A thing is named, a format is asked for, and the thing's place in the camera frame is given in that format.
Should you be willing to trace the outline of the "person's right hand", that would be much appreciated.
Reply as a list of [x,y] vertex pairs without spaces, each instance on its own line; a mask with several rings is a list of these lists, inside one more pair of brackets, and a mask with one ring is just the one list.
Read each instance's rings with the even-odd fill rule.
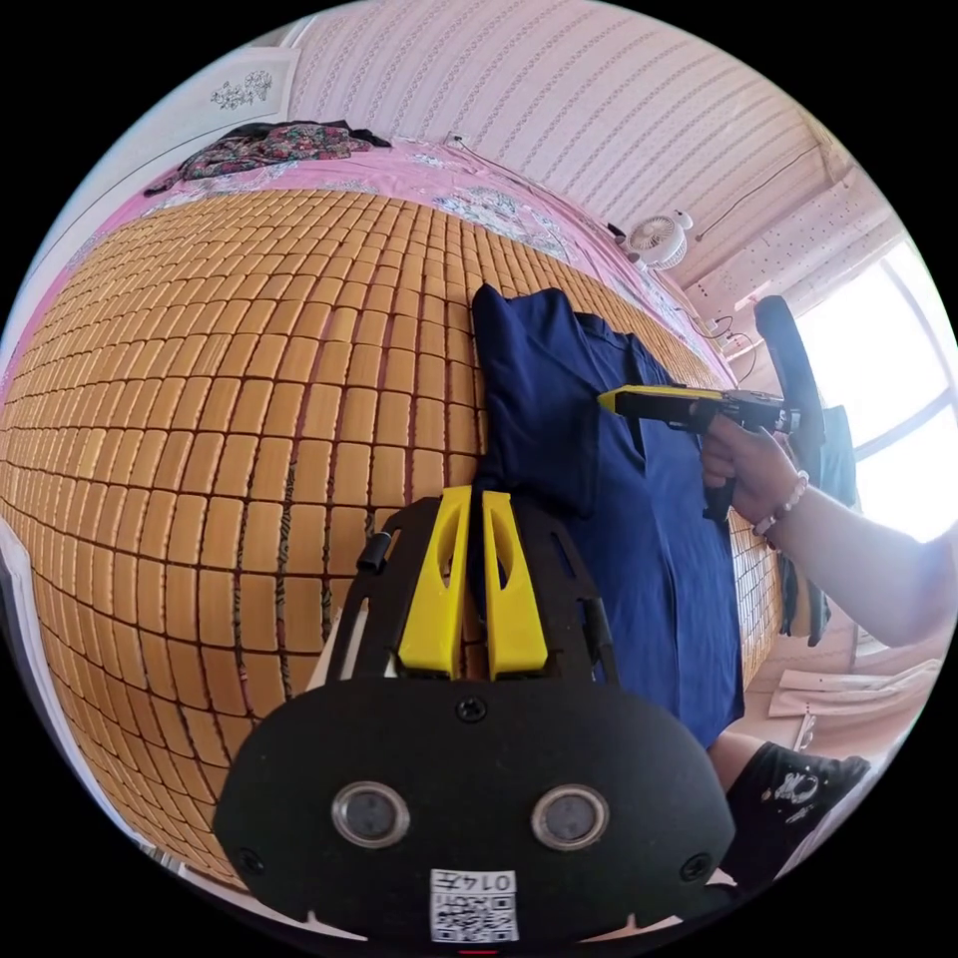
[[702,440],[701,462],[708,489],[731,489],[731,505],[763,534],[794,508],[808,486],[773,436],[750,432],[719,414]]

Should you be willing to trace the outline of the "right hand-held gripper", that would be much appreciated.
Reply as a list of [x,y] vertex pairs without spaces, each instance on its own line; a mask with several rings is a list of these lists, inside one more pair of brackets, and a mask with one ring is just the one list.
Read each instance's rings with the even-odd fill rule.
[[661,422],[669,428],[704,436],[720,415],[748,432],[789,434],[800,425],[800,413],[770,395],[746,391],[715,391],[687,386],[625,385],[601,393],[599,405],[630,420]]

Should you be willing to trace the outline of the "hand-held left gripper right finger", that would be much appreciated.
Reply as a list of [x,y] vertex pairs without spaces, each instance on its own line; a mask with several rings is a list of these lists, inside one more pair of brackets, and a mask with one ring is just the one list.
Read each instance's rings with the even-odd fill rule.
[[509,494],[482,494],[482,527],[490,678],[540,673],[548,649]]

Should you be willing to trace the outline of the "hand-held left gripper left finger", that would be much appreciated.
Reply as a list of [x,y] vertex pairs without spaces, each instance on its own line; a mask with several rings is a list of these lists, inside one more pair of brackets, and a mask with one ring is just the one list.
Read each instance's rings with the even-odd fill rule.
[[469,485],[448,487],[428,503],[432,524],[398,646],[408,672],[460,674],[471,494]]

